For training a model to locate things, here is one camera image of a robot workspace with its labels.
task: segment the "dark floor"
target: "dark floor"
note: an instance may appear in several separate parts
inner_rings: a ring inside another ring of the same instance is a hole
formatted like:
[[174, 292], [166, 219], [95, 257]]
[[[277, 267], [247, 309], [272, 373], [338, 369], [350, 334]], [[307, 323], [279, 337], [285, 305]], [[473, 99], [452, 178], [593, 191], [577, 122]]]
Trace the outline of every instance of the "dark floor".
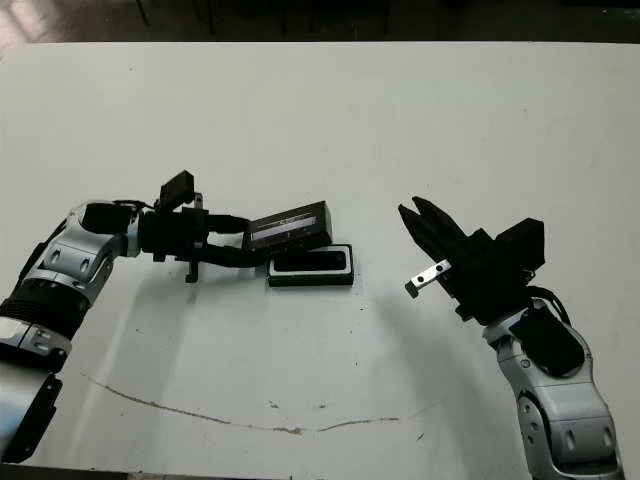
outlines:
[[145, 24], [136, 0], [0, 0], [0, 58], [25, 42], [640, 42], [640, 8], [587, 1], [140, 0]]

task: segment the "metal bracket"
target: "metal bracket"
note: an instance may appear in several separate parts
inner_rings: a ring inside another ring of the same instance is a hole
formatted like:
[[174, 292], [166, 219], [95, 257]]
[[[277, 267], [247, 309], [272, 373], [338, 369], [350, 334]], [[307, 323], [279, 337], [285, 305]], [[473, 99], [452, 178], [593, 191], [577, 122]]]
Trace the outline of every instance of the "metal bracket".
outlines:
[[[200, 192], [195, 192], [193, 199], [194, 208], [198, 208], [202, 210], [202, 194]], [[195, 242], [195, 247], [202, 248], [202, 242]], [[184, 281], [187, 283], [197, 283], [199, 277], [199, 267], [197, 261], [193, 260], [189, 262], [189, 273], [184, 278]]]

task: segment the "black cable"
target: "black cable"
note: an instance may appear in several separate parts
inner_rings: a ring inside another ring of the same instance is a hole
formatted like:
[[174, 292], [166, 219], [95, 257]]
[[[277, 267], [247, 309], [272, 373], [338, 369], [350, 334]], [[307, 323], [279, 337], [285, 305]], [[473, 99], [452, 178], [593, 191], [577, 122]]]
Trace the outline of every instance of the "black cable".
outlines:
[[562, 322], [566, 323], [569, 326], [571, 325], [569, 314], [567, 313], [567, 310], [564, 308], [564, 305], [555, 293], [547, 288], [536, 287], [533, 285], [529, 285], [526, 288], [532, 297], [542, 298], [543, 300], [549, 302], [554, 310], [558, 313], [560, 320], [562, 320]]
[[155, 210], [154, 207], [152, 207], [148, 203], [143, 202], [141, 200], [114, 200], [113, 203], [115, 203], [116, 205], [133, 205], [138, 210], [142, 210], [143, 208], [148, 208], [150, 210]]
[[44, 252], [45, 248], [47, 248], [47, 245], [51, 243], [51, 240], [53, 240], [60, 232], [62, 232], [65, 229], [66, 224], [67, 224], [67, 220], [65, 219], [62, 222], [60, 222], [60, 225], [58, 225], [53, 232], [51, 232], [51, 235], [49, 235], [49, 238], [47, 238], [44, 242], [40, 242], [38, 243], [38, 245], [36, 245], [36, 247], [31, 252], [31, 255], [29, 255], [27, 262], [22, 267], [22, 270], [20, 270], [20, 274], [18, 275], [18, 281], [16, 282], [16, 286], [13, 287], [14, 291], [20, 286], [20, 284], [24, 280], [25, 275], [29, 272], [29, 270], [31, 270], [31, 267], [33, 267], [33, 265], [36, 263], [36, 260], [38, 260], [40, 255], [42, 255], [42, 252]]

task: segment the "white table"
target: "white table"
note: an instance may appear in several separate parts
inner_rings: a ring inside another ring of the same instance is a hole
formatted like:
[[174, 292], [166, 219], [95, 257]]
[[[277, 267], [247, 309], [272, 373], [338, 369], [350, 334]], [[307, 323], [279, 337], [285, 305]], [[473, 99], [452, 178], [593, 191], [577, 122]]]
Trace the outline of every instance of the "white table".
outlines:
[[537, 284], [589, 341], [640, 476], [640, 47], [38, 45], [0, 82], [2, 292], [71, 206], [151, 201], [183, 168], [217, 212], [327, 200], [357, 270], [351, 289], [274, 290], [253, 270], [205, 266], [191, 286], [184, 264], [120, 260], [31, 464], [528, 478], [481, 328], [437, 286], [404, 292], [431, 263], [396, 211], [420, 194], [468, 232], [544, 220]]

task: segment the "black case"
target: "black case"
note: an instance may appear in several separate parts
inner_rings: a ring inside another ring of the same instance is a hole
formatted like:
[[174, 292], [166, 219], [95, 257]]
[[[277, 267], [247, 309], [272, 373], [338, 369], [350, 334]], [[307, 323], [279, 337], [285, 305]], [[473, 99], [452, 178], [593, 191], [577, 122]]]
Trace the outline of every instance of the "black case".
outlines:
[[252, 220], [242, 248], [268, 256], [331, 244], [331, 214], [325, 201]]

